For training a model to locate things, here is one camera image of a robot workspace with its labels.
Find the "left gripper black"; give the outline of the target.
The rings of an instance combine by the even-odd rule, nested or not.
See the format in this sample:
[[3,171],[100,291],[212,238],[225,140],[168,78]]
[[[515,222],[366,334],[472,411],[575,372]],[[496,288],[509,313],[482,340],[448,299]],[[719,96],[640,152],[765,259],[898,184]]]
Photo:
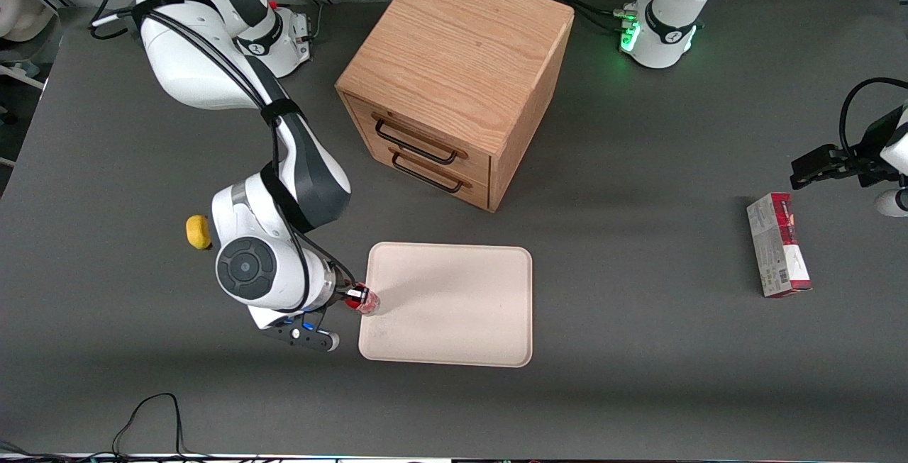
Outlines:
[[[901,173],[889,165],[881,152],[895,133],[903,110],[892,110],[877,118],[866,129],[859,143],[851,147],[860,165],[860,187],[869,188],[883,182],[898,182]],[[791,161],[792,189],[803,189],[812,183],[827,179],[845,179],[852,176],[852,160],[834,144],[816,147],[811,152]]]

